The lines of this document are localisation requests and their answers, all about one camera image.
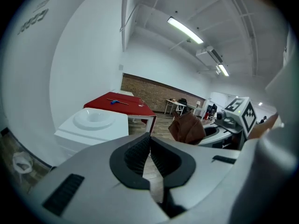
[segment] person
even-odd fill
[[[217,105],[213,104],[213,106],[212,106],[212,110],[211,110],[211,112],[209,113],[209,119],[210,119],[210,120],[213,120],[213,118],[214,118],[216,112],[217,112]]]
[[[264,116],[263,119],[261,120],[260,124],[263,123],[267,119],[267,116]]]

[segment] chair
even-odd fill
[[[185,105],[185,107],[183,108],[183,113],[182,114],[185,114],[187,113],[187,100],[185,98],[181,98],[180,100],[178,100],[178,102],[182,105]]]

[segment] plastic bag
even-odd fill
[[[26,152],[14,153],[13,167],[19,174],[28,174],[32,172],[33,161]]]

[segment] white wall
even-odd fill
[[[121,2],[85,0],[65,27],[50,77],[56,129],[85,103],[119,88]]]
[[[134,33],[122,54],[124,73],[170,85],[202,98],[209,98],[210,79],[197,74],[187,59],[163,44]]]
[[[257,116],[257,122],[260,122],[261,119],[264,117],[264,116],[267,116],[267,118],[269,118],[271,115],[275,114],[275,111],[273,110],[268,110],[268,109],[263,109],[261,108],[260,106],[258,105],[253,105],[253,108],[256,112],[256,116]]]
[[[228,101],[225,104],[225,106],[228,106],[230,103],[232,103],[235,98],[236,98],[235,95],[233,95],[233,96],[232,95],[228,95]]]
[[[228,102],[228,95],[227,94],[222,94],[222,93],[217,93],[217,92],[212,92],[210,95],[210,102],[209,105],[216,104],[218,106],[218,111],[220,109],[225,108],[226,103]]]
[[[64,159],[53,135],[50,69],[60,35],[84,0],[50,0],[34,12],[43,1],[27,0],[5,34],[1,49],[2,103],[8,128],[17,139],[46,163],[59,165]],[[17,35],[23,23],[47,8],[42,21]]]
[[[250,97],[251,101],[271,105],[265,91],[266,84],[258,78],[238,79],[236,77],[215,78],[211,91],[232,96]]]

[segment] table leg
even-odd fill
[[[205,115],[206,115],[206,112],[203,112],[203,115],[201,116],[201,121],[203,120]]]
[[[153,124],[154,117],[153,116],[141,116],[141,115],[128,115],[128,118],[132,119],[147,119],[145,125],[145,132],[150,132],[150,128]]]
[[[171,114],[171,112],[172,112],[172,109],[173,109],[173,104],[172,104],[172,106],[171,106],[171,110],[170,110],[170,113],[169,113],[169,114]]]
[[[181,111],[181,115],[182,115],[182,113],[183,113],[183,110],[184,110],[184,107],[182,106],[182,107],[181,107],[181,109],[182,109],[182,111]]]
[[[150,132],[150,128],[153,124],[154,117],[148,117],[147,120],[148,122],[146,122],[145,132]]]
[[[164,114],[166,114],[166,110],[167,110],[167,107],[168,107],[168,103],[169,103],[169,101],[167,101],[167,105],[166,105]]]

